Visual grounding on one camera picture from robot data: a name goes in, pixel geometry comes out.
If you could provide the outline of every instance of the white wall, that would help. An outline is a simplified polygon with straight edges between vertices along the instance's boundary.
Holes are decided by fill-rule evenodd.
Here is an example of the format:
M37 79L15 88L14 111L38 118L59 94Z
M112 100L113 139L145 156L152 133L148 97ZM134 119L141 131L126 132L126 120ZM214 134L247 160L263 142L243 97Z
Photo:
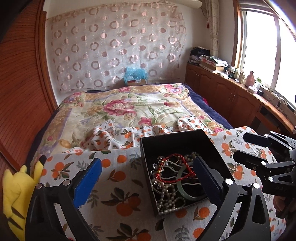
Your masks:
M234 44L234 9L233 0L219 0L220 27L218 45L220 59L231 63Z
M105 4L109 2L110 1L108 0L45 0L43 10L47 12L46 17L50 18L75 9ZM176 5L179 7L179 10L183 14L186 26L186 42L183 48L182 56L180 58L179 68L179 76L182 76L180 82L184 82L186 63L188 61L191 49L195 46L201 46L209 49L210 34L209 30L207 29L207 19L202 14L201 9L194 9L181 4ZM69 92L61 93L59 92L59 90L54 90L54 93L58 104L60 104L65 97L70 95Z

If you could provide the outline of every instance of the jewelry box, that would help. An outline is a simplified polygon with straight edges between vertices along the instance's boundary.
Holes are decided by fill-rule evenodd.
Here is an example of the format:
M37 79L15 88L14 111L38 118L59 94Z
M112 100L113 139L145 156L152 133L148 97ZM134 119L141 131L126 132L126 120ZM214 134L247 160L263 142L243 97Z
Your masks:
M232 176L203 130L141 138L141 159L154 214L165 215L207 198L192 171L201 157L223 177Z

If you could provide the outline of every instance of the wooden cabinet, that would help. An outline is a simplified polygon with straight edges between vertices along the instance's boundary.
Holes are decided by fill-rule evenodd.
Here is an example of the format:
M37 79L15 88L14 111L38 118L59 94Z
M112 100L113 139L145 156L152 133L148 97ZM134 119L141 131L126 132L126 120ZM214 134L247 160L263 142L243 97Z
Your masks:
M250 98L250 93L248 91L236 88L232 101L231 113L227 120L233 128L249 126L251 125L259 107L260 103L256 99Z
M232 110L235 85L223 79L216 78L216 87L212 95L213 104L211 107L225 119L228 119Z
M260 107L244 86L199 66L187 65L186 83L234 128L251 125Z
M189 85L194 91L198 89L200 82L200 73L195 66L189 66L186 70L186 84Z
M284 135L292 135L296 128L266 99L248 92L245 85L191 64L187 64L185 81L194 92L205 98L209 106L223 116L233 128L262 122L270 131L278 130L277 132ZM260 113L262 109L274 116L275 120L268 121Z
M213 76L206 75L202 72L200 74L200 84L197 88L197 93L207 100L209 106L214 104L213 93L215 89L216 81Z

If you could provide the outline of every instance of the jewelry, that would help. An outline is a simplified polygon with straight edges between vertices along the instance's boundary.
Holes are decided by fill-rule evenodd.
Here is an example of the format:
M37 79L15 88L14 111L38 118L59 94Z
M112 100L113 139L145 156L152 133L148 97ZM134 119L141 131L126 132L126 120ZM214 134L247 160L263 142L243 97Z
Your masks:
M157 210L160 214L167 214L176 210L179 210L181 208L183 208L186 204L185 202L185 198L183 197L177 197L175 199L176 196L176 189L173 186L173 184L168 184L165 185L163 182L160 182L158 179L153 179L152 180L152 187L155 191L157 191L157 193L160 194L160 199L156 201L157 204ZM162 191L158 191L154 185L158 184L158 187L162 188ZM178 200L182 200L183 201L183 205L176 207L176 202Z
M154 192L158 193L160 195L160 199L156 201L157 203L157 209L160 214L167 214L169 212L173 212L176 210L179 210L183 208L186 204L186 200L188 199L190 201L197 201L200 200L200 198L192 197L188 195L184 189L182 188L181 181L186 178L193 178L197 179L195 176L195 173L191 170L193 167L190 167L189 164L194 160L194 158L198 154L196 152L192 152L190 155L185 155L184 157L180 154L171 154L167 157L159 156L158 163L153 164L153 169L150 172L150 175L152 176L151 185ZM176 157L176 161L171 161L172 157ZM169 166L169 164L172 164L179 169L179 171L175 171L174 168ZM173 171L174 173L177 173L177 176L172 177L161 177L161 173L164 171L164 168L170 169L170 171ZM200 183L184 183L188 185L200 185ZM178 190L182 197L176 197L176 189L174 185L177 185ZM176 207L176 202L178 200L183 201L183 204L179 207Z
M169 160L173 156L177 156L179 158L179 160L181 160L181 164L186 166L186 168L188 170L188 174L185 175L184 177L181 177L181 178L177 179L177 180L172 180L172 181L163 180L161 178L161 176L160 176L161 172L163 171L163 166L165 165L165 162L167 160ZM171 155L169 155L169 156L167 156L165 158L160 158L159 159L158 169L157 169L156 174L155 174L155 178L158 179L159 181L162 181L165 184L172 184L172 183L176 183L178 181L182 181L182 180L184 180L186 178L189 178L189 177L195 177L195 173L194 173L194 171L191 170L191 168L189 167L189 165L187 164L185 158L182 155L175 153L175 154L171 154Z
M182 173L183 171L186 169L185 166L181 167L178 174L177 174L177 179L179 179L181 176L182 176ZM202 197L193 197L193 196L190 196L187 192L185 192L185 190L183 189L182 187L182 183L181 181L178 181L177 182L177 188L178 188L178 191L179 193L187 200L190 200L190 201L199 201L199 200L202 200L206 197L206 195L203 195Z

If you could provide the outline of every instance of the metal screw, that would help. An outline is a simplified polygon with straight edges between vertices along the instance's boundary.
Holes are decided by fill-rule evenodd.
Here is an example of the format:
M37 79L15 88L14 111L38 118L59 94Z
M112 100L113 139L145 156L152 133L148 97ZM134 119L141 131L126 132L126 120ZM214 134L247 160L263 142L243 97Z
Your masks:
M256 188L256 189L259 189L260 188L260 185L258 183L254 183L253 184L253 187Z
M36 188L36 189L40 189L40 188L42 188L42 183L38 183L38 184L36 184L35 188Z
M70 183L71 183L71 181L69 179L63 181L64 186L68 186L68 185L70 185Z
M225 179L225 183L228 185L232 185L233 184L233 180L230 178Z

